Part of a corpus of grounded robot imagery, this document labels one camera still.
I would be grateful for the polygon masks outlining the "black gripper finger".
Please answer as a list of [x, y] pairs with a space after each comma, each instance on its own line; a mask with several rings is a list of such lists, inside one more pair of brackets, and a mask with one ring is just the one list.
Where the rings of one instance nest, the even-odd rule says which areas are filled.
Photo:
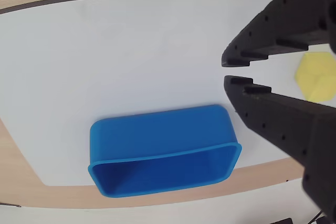
[[274, 94], [251, 78], [226, 76], [224, 89], [250, 130], [304, 167], [305, 192], [335, 222], [335, 108]]
[[335, 51], [335, 0], [272, 0], [227, 46], [223, 67], [329, 44]]

